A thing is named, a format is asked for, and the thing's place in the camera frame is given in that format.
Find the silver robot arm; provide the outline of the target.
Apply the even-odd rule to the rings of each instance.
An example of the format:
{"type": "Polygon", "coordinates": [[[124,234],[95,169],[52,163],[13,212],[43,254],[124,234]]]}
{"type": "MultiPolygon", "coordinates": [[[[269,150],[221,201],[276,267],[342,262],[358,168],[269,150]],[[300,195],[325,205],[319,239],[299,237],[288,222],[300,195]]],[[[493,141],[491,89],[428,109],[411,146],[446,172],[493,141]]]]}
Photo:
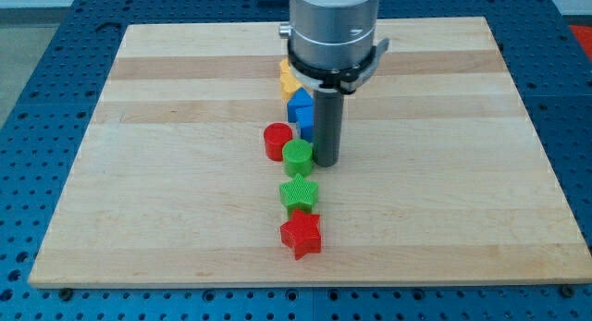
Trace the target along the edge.
{"type": "Polygon", "coordinates": [[[374,45],[379,0],[289,0],[289,54],[312,68],[350,68],[374,45]]]}

